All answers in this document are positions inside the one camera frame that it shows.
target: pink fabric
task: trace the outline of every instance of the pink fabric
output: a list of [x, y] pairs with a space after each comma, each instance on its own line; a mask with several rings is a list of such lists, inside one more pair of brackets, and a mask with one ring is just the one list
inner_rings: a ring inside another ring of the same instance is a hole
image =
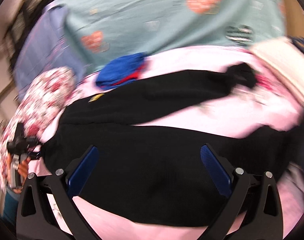
[[[245, 137], [263, 124], [270, 125], [277, 130], [290, 129], [297, 123], [302, 111], [301, 107], [261, 62], [244, 49], [197, 46], [162, 52], [149, 57], [148, 66], [141, 78], [184, 69], [223, 72], [228, 66], [240, 62], [246, 62], [258, 71], [260, 86], [255, 90], [250, 91], [239, 87], [235, 90], [234, 95], [191, 106], [141, 125], [171, 126], [235, 138]], [[78, 86], [78, 97], [88, 97], [102, 92], [95, 86], [95, 79], [96, 74], [92, 74]], [[41, 140], [47, 141], [54, 135], [59, 116], [60, 114], [44, 131]], [[36, 172], [38, 175], [49, 173], [42, 160], [30, 162], [29, 171]], [[302, 210], [295, 209], [299, 205], [284, 183], [280, 182], [278, 187], [284, 212], [285, 236], [298, 221]], [[74, 197], [73, 200], [88, 223], [104, 240], [193, 240], [197, 239], [205, 230], [205, 227], [176, 228], [134, 223], [95, 207], [79, 197]], [[69, 232], [59, 213], [56, 217], [61, 228]], [[238, 228], [241, 220], [242, 216], [239, 216], [233, 225], [233, 230]]]
[[6, 189], [7, 142], [12, 141], [18, 122], [25, 135], [41, 137], [46, 127], [64, 107], [74, 88], [73, 72], [68, 67], [53, 69], [37, 76], [10, 120], [0, 143], [0, 187]]

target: red and white patterned fabric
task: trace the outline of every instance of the red and white patterned fabric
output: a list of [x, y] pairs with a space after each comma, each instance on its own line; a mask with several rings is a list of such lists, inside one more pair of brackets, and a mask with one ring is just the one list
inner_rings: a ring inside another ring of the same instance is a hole
[[0, 187], [6, 189], [7, 142], [14, 138], [18, 122], [25, 125], [25, 135], [41, 137], [44, 130], [66, 105], [75, 87], [73, 71], [55, 68], [37, 76], [10, 120], [0, 142]]

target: person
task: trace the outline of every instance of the person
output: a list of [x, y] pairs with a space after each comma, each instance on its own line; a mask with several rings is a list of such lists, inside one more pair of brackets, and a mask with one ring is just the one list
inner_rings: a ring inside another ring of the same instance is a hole
[[[30, 162], [31, 158], [28, 157], [22, 163], [18, 166], [18, 173], [23, 177], [22, 186], [25, 183], [25, 180], [28, 176], [28, 164]], [[8, 154], [7, 158], [7, 191], [4, 199], [4, 209], [3, 209], [3, 215], [2, 220], [5, 222], [6, 226], [12, 231], [15, 232], [15, 225], [16, 225], [16, 217], [17, 217], [17, 209], [21, 194], [21, 189], [11, 189], [9, 187], [9, 183], [11, 181], [11, 172], [10, 172], [10, 165], [12, 161], [12, 156]]]

